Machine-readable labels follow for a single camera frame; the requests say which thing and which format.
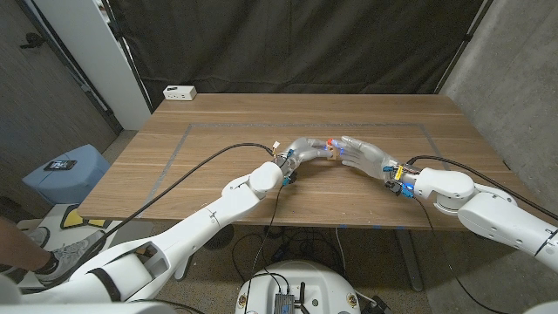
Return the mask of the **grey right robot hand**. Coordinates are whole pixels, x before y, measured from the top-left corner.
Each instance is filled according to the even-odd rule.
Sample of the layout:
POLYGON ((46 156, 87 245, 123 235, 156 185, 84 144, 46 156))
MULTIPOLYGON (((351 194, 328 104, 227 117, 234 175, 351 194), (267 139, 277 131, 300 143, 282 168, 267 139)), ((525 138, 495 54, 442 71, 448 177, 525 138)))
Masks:
POLYGON ((328 143, 338 150, 343 165, 361 170, 375 179, 394 181, 400 167, 403 168, 400 180, 407 174, 421 172, 420 168, 400 163, 379 147, 349 136, 331 139, 328 143))

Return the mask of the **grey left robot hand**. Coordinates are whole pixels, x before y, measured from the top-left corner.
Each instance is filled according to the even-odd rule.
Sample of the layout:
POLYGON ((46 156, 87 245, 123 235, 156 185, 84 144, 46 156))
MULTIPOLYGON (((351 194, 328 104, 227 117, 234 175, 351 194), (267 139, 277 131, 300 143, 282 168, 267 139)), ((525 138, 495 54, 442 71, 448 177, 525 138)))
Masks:
POLYGON ((315 158, 330 158, 333 153, 326 142, 312 138, 298 138, 276 157, 275 164, 284 175, 293 173, 302 163, 315 158))

